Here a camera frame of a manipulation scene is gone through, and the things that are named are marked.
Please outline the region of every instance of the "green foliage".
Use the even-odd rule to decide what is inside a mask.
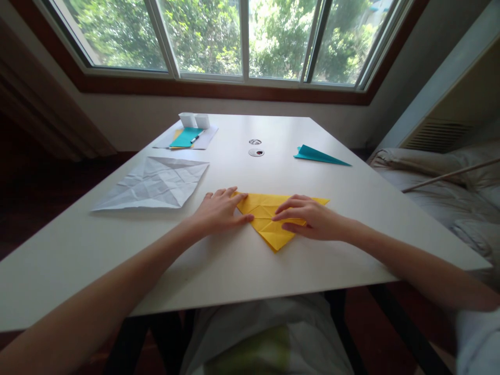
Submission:
[[[240,16],[227,0],[161,0],[181,70],[241,74]]]
[[[104,65],[165,69],[143,0],[64,0]],[[299,79],[316,0],[250,0],[250,75]],[[241,74],[240,17],[229,0],[160,0],[182,71]],[[315,80],[354,83],[376,29],[369,0],[333,0]]]
[[[65,0],[85,38],[104,65],[165,69],[146,6],[142,0]]]
[[[316,0],[256,0],[250,6],[250,75],[300,78]]]
[[[368,8],[368,0],[333,0],[314,71],[315,81],[356,82],[375,29],[354,28]]]

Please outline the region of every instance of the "yellow origami paper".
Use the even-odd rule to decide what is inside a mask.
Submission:
[[[294,233],[281,229],[283,223],[291,222],[302,226],[306,224],[306,221],[302,219],[271,220],[275,216],[278,207],[288,198],[290,198],[289,195],[249,194],[237,206],[242,214],[254,215],[255,219],[251,222],[252,227],[262,236],[275,253],[295,237]],[[321,198],[313,199],[322,205],[330,201],[329,199]]]

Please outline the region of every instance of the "pen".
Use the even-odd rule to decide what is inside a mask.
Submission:
[[[203,130],[200,134],[198,134],[195,138],[191,139],[191,143],[194,143],[200,135],[202,135],[203,133],[205,133],[205,130]]]

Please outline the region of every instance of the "paper cup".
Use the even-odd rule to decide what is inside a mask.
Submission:
[[[210,121],[208,121],[208,115],[206,114],[198,114],[194,117],[196,119],[196,125],[200,129],[208,129],[210,128]]]
[[[196,121],[194,120],[194,113],[191,112],[183,112],[179,114],[181,118],[182,126],[185,128],[196,128]]]

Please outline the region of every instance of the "unfolded white paper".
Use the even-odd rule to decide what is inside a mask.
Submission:
[[[180,208],[207,169],[206,161],[146,157],[92,209]]]
[[[172,129],[172,131],[165,135],[157,144],[153,146],[153,148],[169,148],[170,144],[173,142],[173,136],[175,135],[177,129],[183,129],[182,125],[178,125]],[[214,137],[215,133],[217,133],[217,130],[219,130],[217,126],[210,125],[210,128],[205,130],[196,142],[194,142],[194,146],[187,149],[207,149],[208,144]]]

